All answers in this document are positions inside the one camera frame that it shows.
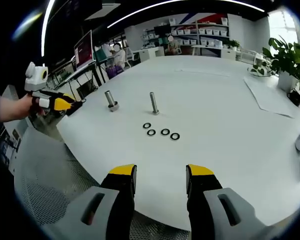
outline white camera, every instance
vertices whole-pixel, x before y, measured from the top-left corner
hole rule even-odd
[[[33,62],[30,62],[25,71],[25,76],[24,90],[28,92],[41,90],[47,83],[48,67],[36,66]]]

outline white paper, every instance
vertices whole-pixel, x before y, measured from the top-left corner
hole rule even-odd
[[[279,89],[268,87],[249,77],[245,77],[244,82],[254,95],[260,109],[294,118],[289,106],[290,100],[287,101],[288,97],[283,92],[281,94]]]

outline metal peg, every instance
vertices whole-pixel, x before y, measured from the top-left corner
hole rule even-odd
[[[106,97],[106,99],[108,100],[108,103],[109,103],[109,106],[108,106],[109,110],[111,112],[116,111],[119,108],[119,104],[118,104],[117,101],[114,100],[114,98],[112,97],[111,92],[106,91],[104,94],[105,94],[105,97]]]
[[[156,99],[155,99],[155,94],[153,92],[150,92],[150,98],[151,98],[151,103],[152,103],[152,108],[153,108],[153,114],[154,115],[158,115],[159,114],[159,110],[157,108],[157,103],[156,103]]]

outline white flower pot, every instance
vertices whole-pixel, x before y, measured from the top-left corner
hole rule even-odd
[[[291,90],[296,87],[297,82],[298,80],[294,76],[289,75],[286,71],[279,74],[278,87],[286,93],[290,93]]]

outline person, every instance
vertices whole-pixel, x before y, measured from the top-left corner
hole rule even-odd
[[[114,65],[121,67],[122,69],[125,69],[125,61],[126,61],[126,52],[122,49],[121,44],[119,42],[116,42],[113,45],[113,49],[116,52],[114,55]]]
[[[30,114],[30,108],[33,105],[32,99],[29,94],[15,101],[0,96],[0,122],[5,123],[26,118]]]
[[[179,43],[175,39],[168,42],[168,49],[167,49],[168,55],[178,55],[179,54],[178,49],[179,49]]]
[[[101,48],[107,58],[111,57],[113,55],[113,53],[115,52],[111,49],[111,47],[109,46],[109,43],[104,43],[101,46]]]

